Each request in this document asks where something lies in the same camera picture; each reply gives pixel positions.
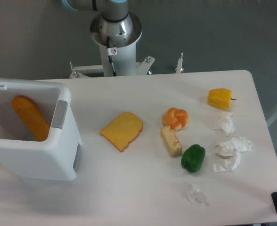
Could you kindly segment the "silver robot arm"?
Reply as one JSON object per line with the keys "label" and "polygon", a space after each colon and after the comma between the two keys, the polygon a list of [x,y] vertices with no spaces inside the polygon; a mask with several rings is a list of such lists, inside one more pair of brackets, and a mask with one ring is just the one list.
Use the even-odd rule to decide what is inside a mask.
{"label": "silver robot arm", "polygon": [[123,48],[136,43],[142,35],[140,19],[129,11],[127,0],[63,0],[71,10],[95,11],[90,24],[94,41],[107,48]]}

